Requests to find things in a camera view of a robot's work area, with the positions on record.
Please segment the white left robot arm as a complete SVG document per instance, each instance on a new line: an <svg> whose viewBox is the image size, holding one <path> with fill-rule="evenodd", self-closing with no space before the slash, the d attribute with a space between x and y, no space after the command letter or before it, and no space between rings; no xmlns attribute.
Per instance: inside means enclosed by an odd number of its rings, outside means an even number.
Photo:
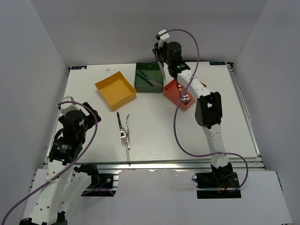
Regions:
<svg viewBox="0 0 300 225"><path fill-rule="evenodd" d="M96 166L86 164L76 167L75 163L92 144L86 142L86 132L98 128L101 117L89 103L78 103L67 97L57 104L63 125L53 140L49 153L45 184L32 194L39 197L32 212L20 221L22 225L66 225L66 213L73 201L85 188L99 182Z"/></svg>

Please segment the knife with pink handle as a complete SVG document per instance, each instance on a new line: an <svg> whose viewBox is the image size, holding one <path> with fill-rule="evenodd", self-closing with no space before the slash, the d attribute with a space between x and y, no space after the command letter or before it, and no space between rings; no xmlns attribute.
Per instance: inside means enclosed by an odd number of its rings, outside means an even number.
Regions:
<svg viewBox="0 0 300 225"><path fill-rule="evenodd" d="M163 67L163 64L159 61L158 52L157 52L157 50L158 50L158 43L153 44L152 47L153 47L152 52L155 55L155 59L156 59L156 61L158 63L159 69L160 69L160 71L162 73L162 76L163 76L163 80L165 82L166 81L166 76L165 76L164 67Z"/></svg>

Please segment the spoon with dark handle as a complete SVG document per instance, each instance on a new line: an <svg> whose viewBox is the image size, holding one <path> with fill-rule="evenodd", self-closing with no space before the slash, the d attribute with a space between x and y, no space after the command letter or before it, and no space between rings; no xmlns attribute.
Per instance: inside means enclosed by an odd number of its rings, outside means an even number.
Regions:
<svg viewBox="0 0 300 225"><path fill-rule="evenodd" d="M180 94L180 99L182 100L182 95L181 95L181 91L182 91L182 85L177 83L177 88L179 89L179 94Z"/></svg>

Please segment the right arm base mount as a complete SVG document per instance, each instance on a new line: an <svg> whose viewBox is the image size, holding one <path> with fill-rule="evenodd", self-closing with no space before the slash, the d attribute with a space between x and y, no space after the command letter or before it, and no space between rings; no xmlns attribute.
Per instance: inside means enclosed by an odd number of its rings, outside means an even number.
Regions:
<svg viewBox="0 0 300 225"><path fill-rule="evenodd" d="M191 180L196 183L196 193L198 199L239 199L240 190L235 190L240 186L238 176L234 172L224 180L218 180L213 173L195 173Z"/></svg>

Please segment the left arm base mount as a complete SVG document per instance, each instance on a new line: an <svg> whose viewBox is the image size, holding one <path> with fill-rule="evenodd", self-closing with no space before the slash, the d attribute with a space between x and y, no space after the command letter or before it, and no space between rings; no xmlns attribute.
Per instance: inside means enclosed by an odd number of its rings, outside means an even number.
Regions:
<svg viewBox="0 0 300 225"><path fill-rule="evenodd" d="M98 167L93 164L82 164L74 167L74 179L78 174L87 175L90 180L89 185L81 196L113 197L116 193L116 174L100 173Z"/></svg>

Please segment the knife with dark handle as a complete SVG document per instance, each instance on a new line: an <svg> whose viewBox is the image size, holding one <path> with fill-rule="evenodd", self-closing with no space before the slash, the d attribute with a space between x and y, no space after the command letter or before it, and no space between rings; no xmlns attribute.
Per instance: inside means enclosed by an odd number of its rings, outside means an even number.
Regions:
<svg viewBox="0 0 300 225"><path fill-rule="evenodd" d="M156 83L152 79L150 79L142 70L139 69L137 75L143 80L150 83L152 86L157 86Z"/></svg>

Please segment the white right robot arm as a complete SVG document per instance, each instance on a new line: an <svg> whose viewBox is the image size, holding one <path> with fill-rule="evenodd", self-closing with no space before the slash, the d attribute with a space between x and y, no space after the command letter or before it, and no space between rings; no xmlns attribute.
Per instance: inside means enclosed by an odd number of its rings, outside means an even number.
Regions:
<svg viewBox="0 0 300 225"><path fill-rule="evenodd" d="M153 52L158 62L168 66L168 72L196 101L195 120L202 127L211 154L211 169L208 174L197 175L200 184L205 187L226 187L233 176L232 165L225 155L221 135L223 116L221 95L211 92L197 78L192 76L190 67L182 60L181 45L178 42L154 44Z"/></svg>

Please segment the knife with green handle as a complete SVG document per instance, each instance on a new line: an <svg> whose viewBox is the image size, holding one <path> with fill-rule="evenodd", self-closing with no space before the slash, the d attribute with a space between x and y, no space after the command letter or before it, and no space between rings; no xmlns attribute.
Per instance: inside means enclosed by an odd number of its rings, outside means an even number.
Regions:
<svg viewBox="0 0 300 225"><path fill-rule="evenodd" d="M141 72L138 72L136 73L140 78L144 79L145 81L149 82L152 86L155 86L155 87L162 87L163 85L150 79L145 73L141 73Z"/></svg>

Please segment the spoon with green handle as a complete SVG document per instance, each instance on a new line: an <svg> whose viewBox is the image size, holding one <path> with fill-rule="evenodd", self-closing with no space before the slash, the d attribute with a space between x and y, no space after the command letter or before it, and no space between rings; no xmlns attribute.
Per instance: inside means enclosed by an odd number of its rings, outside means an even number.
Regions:
<svg viewBox="0 0 300 225"><path fill-rule="evenodd" d="M185 103L188 99L187 99L186 95L184 95L184 91L183 90L181 91L181 95L182 95L182 100L181 101L183 103Z"/></svg>

